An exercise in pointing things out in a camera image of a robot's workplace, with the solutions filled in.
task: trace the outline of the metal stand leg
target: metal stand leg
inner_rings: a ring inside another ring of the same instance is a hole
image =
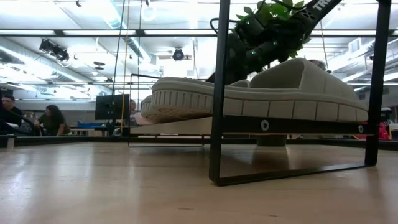
[[[377,135],[366,138],[365,164],[368,166],[375,166],[377,164],[378,133],[381,103],[383,100],[384,69],[386,67],[390,13],[391,0],[379,0],[368,120],[369,128],[371,128],[372,132],[377,133]]]
[[[213,94],[213,121],[211,124],[210,168],[209,178],[215,184],[220,179],[221,138],[223,136],[223,111],[225,68],[227,61],[229,9],[231,0],[220,1],[218,21],[217,59],[215,72],[215,88]]]
[[[391,9],[391,0],[379,0],[379,14],[377,17],[377,32],[375,41],[373,75],[371,83],[371,97],[369,103],[369,122],[371,130],[367,138],[365,161],[359,164],[338,164],[333,166],[314,167],[311,169],[283,170],[280,172],[265,172],[249,175],[220,177],[221,165],[221,137],[224,131],[233,133],[239,129],[243,133],[299,134],[299,133],[329,133],[337,129],[350,130],[348,133],[363,133],[366,125],[352,123],[327,123],[306,121],[305,125],[293,125],[284,128],[284,122],[300,124],[300,120],[272,119],[272,118],[245,118],[223,116],[225,65],[227,56],[227,37],[230,0],[220,1],[220,20],[217,43],[217,61],[215,73],[215,89],[213,95],[213,123],[211,132],[209,178],[218,186],[243,184],[261,180],[281,179],[300,175],[319,174],[337,170],[357,169],[374,166],[377,162],[378,126],[380,121],[382,86],[386,60],[387,37]]]

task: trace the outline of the black monitor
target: black monitor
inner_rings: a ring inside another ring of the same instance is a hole
[[[123,95],[97,96],[95,103],[95,120],[115,120],[122,118]],[[128,119],[130,95],[124,95],[123,119]]]

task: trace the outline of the ceiling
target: ceiling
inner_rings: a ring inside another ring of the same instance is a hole
[[[149,7],[146,6],[145,1],[132,0],[129,6],[123,6],[123,2],[123,0],[114,0],[113,2],[111,0],[86,0],[80,1],[81,7],[78,7],[75,0],[2,0],[0,3],[0,29],[110,30],[114,29],[112,20],[121,14],[123,14],[123,28],[127,29],[128,26],[129,30],[210,29],[209,21],[218,17],[219,11],[219,1],[215,0],[153,0],[150,1]],[[252,0],[232,0],[231,2],[231,19],[237,19],[237,14],[243,15],[243,7],[248,6],[254,9],[257,4],[257,1]],[[398,27],[398,1],[392,2],[390,28],[396,29]],[[374,30],[376,17],[376,1],[345,0],[322,20],[322,27],[325,30]],[[98,37],[0,37],[0,46],[1,39],[5,38],[3,43],[8,41],[16,44],[13,49],[20,55],[29,55],[32,58],[38,56],[38,62],[48,65],[53,70],[59,71],[58,74],[63,75],[64,79],[54,79],[56,82],[73,82],[76,81],[74,77],[79,77],[77,80],[82,82],[104,82],[107,78],[112,78],[116,82],[129,82],[130,80],[137,82],[137,77],[131,79],[130,74],[132,73],[154,77],[163,75],[206,79],[215,69],[216,37],[133,38],[152,58],[152,61],[145,60],[143,62],[139,62],[132,47],[126,45],[125,41],[119,41],[120,39],[117,37],[102,37],[100,35]],[[43,39],[48,39],[53,44],[68,49],[70,60],[58,64],[53,56],[43,54],[39,50]],[[364,57],[352,57],[347,52],[348,44],[355,39],[355,37],[313,38],[298,53],[298,56],[327,61],[329,69],[333,70],[336,76],[345,78],[367,70],[371,66],[371,61],[365,61]],[[371,41],[372,39],[363,39],[362,44],[365,46]],[[172,60],[170,57],[176,48],[181,48],[185,55],[189,55],[189,60],[180,62]],[[392,53],[389,60],[393,60],[395,59],[395,45],[392,45],[390,50]],[[105,63],[102,66],[104,69],[96,70],[97,65],[94,65],[93,62]],[[365,74],[349,82],[368,82],[369,79],[370,75]],[[148,83],[140,86],[140,88],[148,90],[150,83],[155,79],[140,78],[139,81]],[[0,86],[20,89],[9,85]],[[32,86],[53,88],[54,84]],[[80,87],[87,89],[89,86],[82,84]],[[101,85],[100,87],[91,95],[108,94],[112,85]],[[115,88],[128,87],[116,84]]]

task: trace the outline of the cable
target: cable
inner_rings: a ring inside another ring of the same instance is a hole
[[[199,78],[199,73],[198,73],[198,69],[197,69],[197,56],[196,56],[196,48],[195,48],[195,41],[192,40],[192,48],[193,48],[193,69],[197,75],[197,78]]]
[[[328,58],[326,56],[326,48],[325,48],[325,38],[323,36],[322,20],[320,21],[320,25],[321,25],[321,36],[322,36],[322,44],[323,44],[323,53],[325,54],[326,70],[329,71]]]
[[[140,12],[142,11],[142,1],[143,1],[143,0],[141,0]],[[142,16],[139,17],[139,30],[141,30],[141,21],[142,21]],[[140,47],[141,47],[141,37],[138,37],[138,49],[139,49]],[[139,56],[140,56],[140,54],[141,54],[141,51],[139,51],[139,53],[138,53],[138,58],[137,58],[137,65],[138,65],[137,72],[138,72],[138,74],[139,74],[139,63],[140,63],[140,61],[139,61]],[[138,81],[138,84],[137,84],[137,102],[136,102],[136,108],[137,108],[137,110],[139,109],[139,77],[140,77],[140,76],[138,76],[138,78],[137,78],[137,81]]]
[[[130,21],[130,9],[127,9],[127,27],[126,27],[126,49],[124,54],[124,75],[123,75],[123,92],[122,92],[122,118],[120,122],[120,134],[123,135],[123,120],[124,120],[124,87],[126,86],[126,69],[127,69],[127,46],[128,46],[128,38],[129,38],[129,21]]]
[[[120,28],[119,28],[119,36],[122,34],[123,29],[123,16],[124,16],[124,7],[126,5],[126,0],[123,0],[123,7],[122,7],[122,16],[120,17]],[[113,85],[112,85],[112,104],[114,104],[114,86],[116,83],[116,68],[118,67],[118,58],[119,58],[119,47],[120,47],[120,39],[118,39],[118,49],[116,51],[116,60],[114,62],[114,72],[113,72]],[[110,126],[108,127],[108,137],[111,135]]]
[[[218,31],[217,31],[216,28],[214,28],[213,22],[214,22],[214,21],[218,21],[218,20],[219,20],[218,18],[212,18],[212,19],[210,19],[210,27],[211,27],[211,29],[212,29],[216,34],[218,34]],[[233,20],[233,19],[230,19],[230,20],[228,20],[228,21],[229,21],[229,22],[235,22],[235,23],[239,22],[239,21]]]
[[[61,62],[60,62],[59,60],[57,60],[57,63],[58,63],[59,65],[61,65],[63,68],[67,68],[67,67],[69,67],[69,66],[72,64],[72,60],[70,60],[69,65],[62,65]]]

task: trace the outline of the man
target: man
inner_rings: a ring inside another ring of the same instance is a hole
[[[7,123],[12,123],[20,126],[22,124],[22,121],[15,114],[22,116],[22,111],[14,106],[15,98],[13,96],[5,95],[1,100],[4,108],[12,112],[12,113],[5,112],[4,116],[2,116],[1,119]]]

